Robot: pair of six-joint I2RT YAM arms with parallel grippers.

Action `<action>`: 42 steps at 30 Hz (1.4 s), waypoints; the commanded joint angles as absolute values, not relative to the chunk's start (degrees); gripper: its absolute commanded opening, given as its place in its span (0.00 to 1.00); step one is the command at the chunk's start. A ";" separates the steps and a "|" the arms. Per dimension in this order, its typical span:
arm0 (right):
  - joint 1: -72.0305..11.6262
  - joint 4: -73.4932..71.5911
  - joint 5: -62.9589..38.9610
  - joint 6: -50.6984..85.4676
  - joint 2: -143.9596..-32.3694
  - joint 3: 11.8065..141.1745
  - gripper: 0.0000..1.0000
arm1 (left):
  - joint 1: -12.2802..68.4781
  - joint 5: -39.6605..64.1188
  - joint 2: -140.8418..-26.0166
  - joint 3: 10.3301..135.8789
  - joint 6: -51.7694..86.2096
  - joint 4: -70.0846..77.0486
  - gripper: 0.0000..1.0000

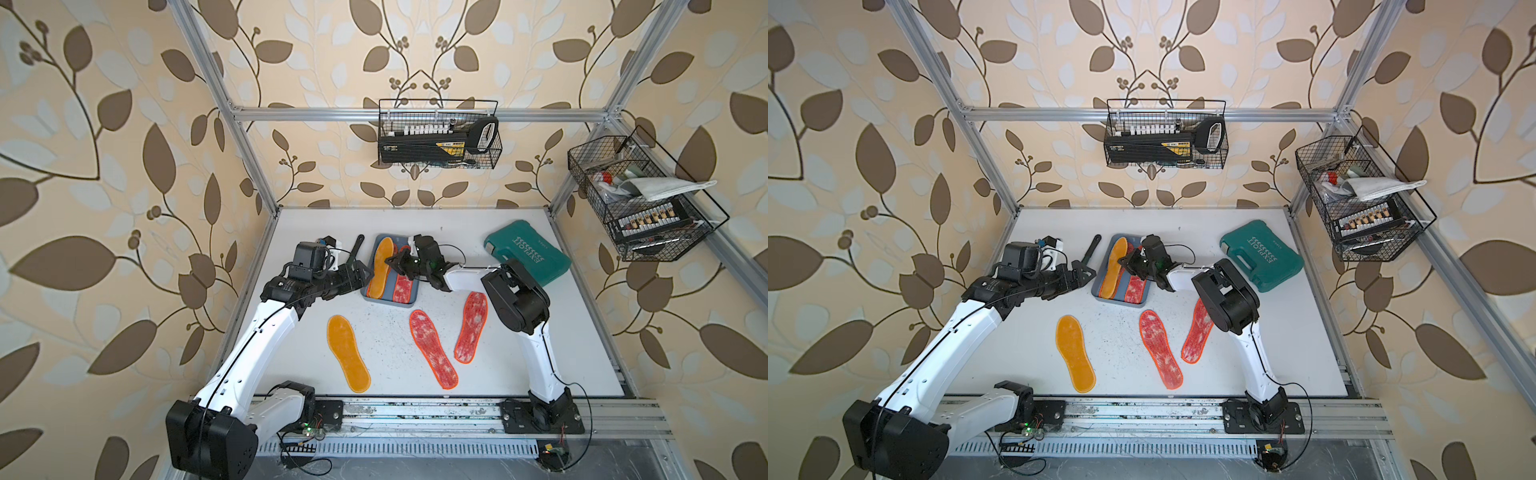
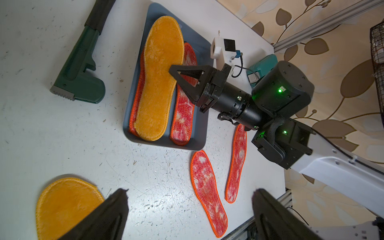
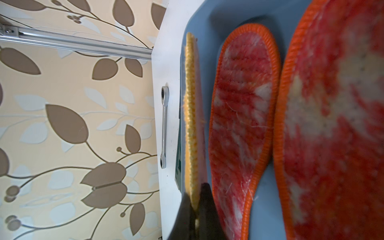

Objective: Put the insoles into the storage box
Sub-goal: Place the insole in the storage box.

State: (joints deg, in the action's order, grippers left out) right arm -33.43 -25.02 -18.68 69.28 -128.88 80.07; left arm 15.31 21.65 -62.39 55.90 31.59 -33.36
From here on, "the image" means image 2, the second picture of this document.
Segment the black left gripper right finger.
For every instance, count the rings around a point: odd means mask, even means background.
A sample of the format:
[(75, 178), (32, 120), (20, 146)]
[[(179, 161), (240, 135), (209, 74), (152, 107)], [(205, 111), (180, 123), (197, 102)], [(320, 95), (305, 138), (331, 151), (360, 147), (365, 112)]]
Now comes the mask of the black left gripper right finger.
[(259, 240), (320, 240), (265, 189), (257, 189), (252, 205)]

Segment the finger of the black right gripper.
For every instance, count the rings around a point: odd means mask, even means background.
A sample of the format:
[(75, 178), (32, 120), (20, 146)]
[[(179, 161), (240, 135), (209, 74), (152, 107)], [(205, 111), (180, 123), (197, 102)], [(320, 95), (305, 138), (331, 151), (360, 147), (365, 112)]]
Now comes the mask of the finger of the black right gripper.
[(169, 73), (195, 106), (212, 107), (223, 92), (231, 70), (228, 64), (221, 70), (209, 65), (172, 65)]

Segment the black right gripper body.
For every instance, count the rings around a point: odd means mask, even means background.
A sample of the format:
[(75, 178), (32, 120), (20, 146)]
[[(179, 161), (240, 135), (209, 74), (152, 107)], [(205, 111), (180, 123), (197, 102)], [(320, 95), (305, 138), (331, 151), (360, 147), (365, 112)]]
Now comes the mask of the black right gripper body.
[(249, 130), (268, 124), (280, 125), (308, 106), (315, 86), (294, 64), (278, 62), (248, 94), (227, 82), (227, 72), (206, 66), (202, 71), (205, 90), (197, 106), (214, 109), (221, 121), (241, 124)]

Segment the yellow insole horizontal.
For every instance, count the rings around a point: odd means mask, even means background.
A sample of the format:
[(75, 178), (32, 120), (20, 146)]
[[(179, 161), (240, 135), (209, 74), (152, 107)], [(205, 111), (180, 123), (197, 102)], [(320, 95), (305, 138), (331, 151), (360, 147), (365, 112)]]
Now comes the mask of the yellow insole horizontal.
[(160, 139), (168, 125), (176, 80), (172, 65), (184, 62), (185, 44), (178, 22), (170, 16), (152, 25), (144, 47), (145, 82), (134, 127), (146, 141)]

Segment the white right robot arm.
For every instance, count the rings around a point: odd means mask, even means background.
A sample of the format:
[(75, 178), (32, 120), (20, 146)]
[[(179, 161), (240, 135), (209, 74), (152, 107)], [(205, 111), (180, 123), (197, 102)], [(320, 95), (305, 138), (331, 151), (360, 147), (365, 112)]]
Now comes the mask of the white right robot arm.
[(250, 94), (228, 83), (230, 66), (170, 67), (201, 112), (214, 109), (220, 120), (256, 131), (253, 144), (269, 161), (318, 180), (377, 215), (345, 227), (311, 227), (297, 219), (266, 190), (252, 197), (259, 240), (381, 240), (384, 237), (384, 169), (339, 148), (319, 131), (292, 119), (308, 106), (314, 85), (287, 61), (278, 62)]

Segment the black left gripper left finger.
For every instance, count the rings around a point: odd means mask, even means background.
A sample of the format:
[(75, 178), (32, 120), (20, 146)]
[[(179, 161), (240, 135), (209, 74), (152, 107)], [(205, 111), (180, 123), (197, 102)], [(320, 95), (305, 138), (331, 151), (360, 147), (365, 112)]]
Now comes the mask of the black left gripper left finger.
[(127, 190), (118, 189), (61, 240), (121, 240), (129, 206)]

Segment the yellow insole vertical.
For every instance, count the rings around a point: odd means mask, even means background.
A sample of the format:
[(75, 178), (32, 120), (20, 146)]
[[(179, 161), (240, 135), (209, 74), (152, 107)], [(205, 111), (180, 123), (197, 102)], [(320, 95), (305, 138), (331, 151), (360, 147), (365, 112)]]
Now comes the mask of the yellow insole vertical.
[(54, 181), (42, 191), (37, 202), (38, 239), (59, 239), (104, 200), (96, 186), (79, 178), (61, 178)]

